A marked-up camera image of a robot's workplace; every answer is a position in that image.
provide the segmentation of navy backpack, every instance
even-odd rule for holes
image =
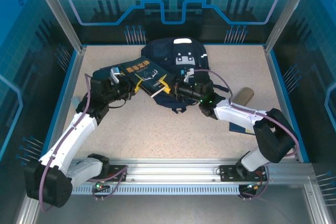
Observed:
[[[152,60],[169,73],[176,74],[179,79],[184,76],[185,69],[209,69],[203,44],[193,38],[164,38],[151,41],[141,50],[141,56]],[[192,84],[193,78],[190,77],[188,82]],[[216,84],[214,88],[228,92],[227,88]],[[188,105],[197,104],[192,99],[180,98],[177,101],[164,92],[156,95],[154,100],[158,105],[170,108],[176,114],[185,112]]]

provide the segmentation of enclosure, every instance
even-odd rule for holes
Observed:
[[[1,223],[335,223],[336,0],[0,6]],[[72,162],[99,153],[128,165],[122,190],[95,202],[85,183],[64,207],[40,212],[26,196],[23,169],[68,127],[75,98],[86,93],[83,74],[136,59],[147,43],[169,37],[203,43],[211,69],[234,93],[254,90],[249,107],[280,109],[298,136],[298,155],[270,164],[262,200],[243,202],[222,191],[240,183],[221,182],[216,169],[256,147],[253,132],[206,118],[197,106],[175,114],[139,91],[110,110]]]

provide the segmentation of metal pole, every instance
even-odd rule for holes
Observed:
[[[82,44],[81,44],[75,30],[73,29],[66,13],[64,12],[60,2],[58,0],[46,0],[46,2],[48,3],[51,11],[53,12],[57,21],[61,25],[64,33],[68,37],[68,39],[69,39],[71,45],[73,46],[73,48],[75,49],[75,51],[81,53]]]
[[[275,45],[276,41],[278,40],[280,34],[282,33],[283,29],[285,28],[289,18],[293,14],[294,10],[296,9],[297,5],[299,4],[300,0],[288,0],[286,6],[283,8],[282,13],[274,25],[274,28],[269,35],[265,47],[266,52],[270,52]]]

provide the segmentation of speckled surface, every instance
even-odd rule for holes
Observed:
[[[142,47],[88,46],[74,96],[86,93],[84,73],[136,59]],[[213,45],[206,50],[211,69],[227,80],[234,93],[243,87],[254,90],[249,107],[279,108],[262,46]],[[216,77],[212,80],[222,84]],[[66,125],[74,113],[71,106]],[[110,158],[239,158],[257,146],[254,136],[229,132],[228,127],[228,122],[205,117],[198,106],[176,115],[139,91],[124,107],[110,110],[76,158],[91,153]]]

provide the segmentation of beige tabletop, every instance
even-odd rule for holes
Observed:
[[[88,46],[73,96],[82,97],[87,92],[84,73],[136,59],[142,47]],[[233,93],[243,87],[254,90],[249,107],[279,108],[262,46],[211,45],[206,50],[211,69],[228,82]],[[224,85],[215,76],[211,79]],[[74,114],[75,109],[70,106],[65,127]],[[175,114],[140,90],[125,106],[109,111],[76,158],[91,153],[109,158],[239,158],[256,146],[253,135],[230,132],[228,122],[205,117],[198,106]]]

